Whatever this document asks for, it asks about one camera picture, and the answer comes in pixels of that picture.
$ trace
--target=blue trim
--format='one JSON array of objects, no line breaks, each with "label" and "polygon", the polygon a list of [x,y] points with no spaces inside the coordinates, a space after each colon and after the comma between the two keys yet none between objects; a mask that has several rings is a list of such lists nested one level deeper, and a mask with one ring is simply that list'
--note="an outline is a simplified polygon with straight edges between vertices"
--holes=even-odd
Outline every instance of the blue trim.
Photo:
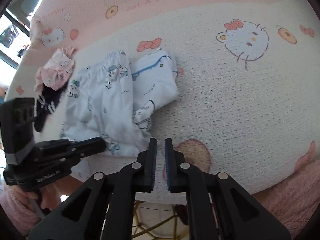
[{"label": "blue trim", "polygon": [[139,71],[137,71],[137,72],[135,72],[135,73],[132,73],[132,77],[135,76],[135,78],[137,78],[137,76],[139,76],[139,74],[140,74],[141,72],[143,72],[143,71],[145,71],[145,70],[148,70],[148,69],[150,69],[150,68],[155,67],[156,65],[158,65],[158,63],[161,61],[161,59],[162,59],[163,57],[168,57],[168,58],[170,58],[168,55],[161,56],[160,59],[158,59],[157,62],[154,63],[154,64],[152,64],[151,66],[145,67],[145,68],[143,68],[142,70],[139,70]]}]

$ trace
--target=black garment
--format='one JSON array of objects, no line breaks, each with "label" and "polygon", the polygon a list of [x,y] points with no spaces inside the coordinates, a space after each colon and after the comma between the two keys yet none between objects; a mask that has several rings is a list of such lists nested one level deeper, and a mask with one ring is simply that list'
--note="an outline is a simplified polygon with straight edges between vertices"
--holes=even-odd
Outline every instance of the black garment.
[{"label": "black garment", "polygon": [[37,118],[35,121],[35,129],[37,132],[41,132],[44,126],[45,120],[47,119],[48,114],[52,114],[63,95],[63,92],[66,90],[68,82],[57,91],[52,88],[43,86],[42,94],[39,96],[36,104]]}]

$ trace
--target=gold metal frame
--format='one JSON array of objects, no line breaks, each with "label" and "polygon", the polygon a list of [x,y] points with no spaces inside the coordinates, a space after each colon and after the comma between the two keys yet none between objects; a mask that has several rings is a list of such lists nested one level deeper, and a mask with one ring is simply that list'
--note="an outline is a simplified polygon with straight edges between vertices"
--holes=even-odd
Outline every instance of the gold metal frame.
[{"label": "gold metal frame", "polygon": [[[140,204],[144,203],[144,201],[136,201],[134,203],[134,209],[133,209],[133,219],[135,221],[135,226],[132,226],[132,228],[135,228],[135,231],[133,233],[133,235],[131,236],[131,239],[134,239],[138,236],[141,236],[141,235],[144,235],[144,234],[148,234],[149,236],[152,237],[152,240],[181,240],[182,238],[184,238],[188,233],[189,233],[189,228],[184,231],[180,236],[177,236],[177,224],[178,224],[178,215],[175,213],[174,209],[173,209],[173,205],[171,206],[172,207],[172,212],[173,212],[173,215],[168,217],[167,219],[161,221],[160,223],[154,225],[154,226],[151,226],[150,228],[145,228],[143,223],[141,223],[139,221],[139,217],[138,217],[138,214],[137,214],[137,209],[139,207]],[[170,237],[158,237],[158,236],[155,236],[153,233],[151,233],[151,231],[153,229],[156,229],[160,226],[162,226],[163,224],[167,223],[168,221],[174,219],[174,226],[173,226],[173,237],[170,238]]]}]

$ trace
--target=metal rivet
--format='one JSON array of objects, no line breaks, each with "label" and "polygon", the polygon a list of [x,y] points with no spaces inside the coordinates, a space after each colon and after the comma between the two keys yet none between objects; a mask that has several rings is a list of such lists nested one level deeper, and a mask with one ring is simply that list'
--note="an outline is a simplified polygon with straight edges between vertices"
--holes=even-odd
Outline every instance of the metal rivet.
[{"label": "metal rivet", "polygon": [[132,163],[131,167],[134,169],[140,169],[141,168],[141,163]]},{"label": "metal rivet", "polygon": [[218,178],[219,179],[227,179],[228,178],[228,174],[226,174],[225,172],[220,172],[218,174]]},{"label": "metal rivet", "polygon": [[190,164],[189,164],[189,163],[181,163],[181,164],[180,164],[180,167],[181,167],[182,169],[189,169],[189,168],[190,168]]},{"label": "metal rivet", "polygon": [[103,179],[103,173],[102,172],[97,172],[96,174],[94,174],[93,177],[96,180]]}]

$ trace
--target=red bow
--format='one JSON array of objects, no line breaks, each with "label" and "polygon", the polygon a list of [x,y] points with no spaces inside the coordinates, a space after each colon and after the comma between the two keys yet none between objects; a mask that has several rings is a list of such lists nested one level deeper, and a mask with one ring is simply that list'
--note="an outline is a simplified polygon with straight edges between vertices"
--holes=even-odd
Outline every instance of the red bow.
[{"label": "red bow", "polygon": [[226,23],[225,28],[227,28],[228,30],[236,30],[237,28],[242,28],[243,27],[243,23],[239,20],[234,20],[231,23]]},{"label": "red bow", "polygon": [[143,52],[145,49],[156,49],[160,46],[162,39],[157,38],[153,41],[142,41],[137,48],[138,52]]},{"label": "red bow", "polygon": [[309,35],[311,38],[314,38],[315,32],[313,29],[305,28],[302,25],[300,25],[300,30],[303,32],[303,34]]}]

